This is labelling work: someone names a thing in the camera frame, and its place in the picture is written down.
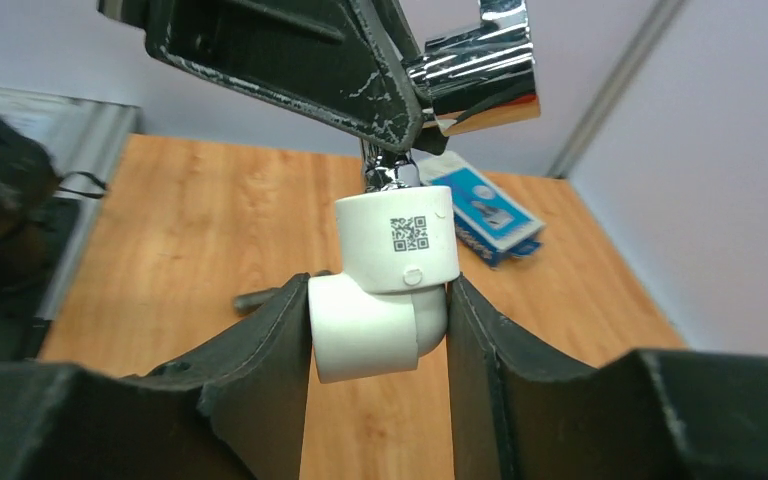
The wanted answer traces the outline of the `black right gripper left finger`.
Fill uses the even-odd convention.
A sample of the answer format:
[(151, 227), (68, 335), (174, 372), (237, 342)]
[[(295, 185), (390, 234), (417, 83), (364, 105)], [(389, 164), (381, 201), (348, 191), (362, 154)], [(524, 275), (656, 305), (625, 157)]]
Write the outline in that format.
[(146, 375), (0, 362), (0, 479), (296, 479), (309, 276)]

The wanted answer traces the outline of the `white PVC elbow fitting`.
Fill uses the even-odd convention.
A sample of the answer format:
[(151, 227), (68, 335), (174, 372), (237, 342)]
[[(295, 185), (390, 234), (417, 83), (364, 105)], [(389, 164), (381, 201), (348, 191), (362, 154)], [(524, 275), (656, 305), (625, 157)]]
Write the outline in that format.
[(445, 286), (461, 273), (450, 188), (355, 195), (335, 213), (342, 269), (308, 283), (320, 381), (417, 369), (446, 334)]

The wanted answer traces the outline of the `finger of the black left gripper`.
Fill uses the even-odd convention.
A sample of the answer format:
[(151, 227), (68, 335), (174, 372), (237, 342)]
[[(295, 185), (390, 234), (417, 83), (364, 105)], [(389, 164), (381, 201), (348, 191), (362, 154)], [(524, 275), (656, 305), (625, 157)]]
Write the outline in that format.
[(100, 1), (153, 59), (402, 152), (423, 128), (403, 59), (419, 52), (397, 1)]

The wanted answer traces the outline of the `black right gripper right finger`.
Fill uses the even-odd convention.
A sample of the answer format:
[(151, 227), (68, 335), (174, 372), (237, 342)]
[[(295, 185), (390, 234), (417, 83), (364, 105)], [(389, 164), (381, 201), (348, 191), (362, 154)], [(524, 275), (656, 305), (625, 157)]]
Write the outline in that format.
[(459, 479), (768, 479), (768, 356), (628, 351), (601, 367), (448, 287)]

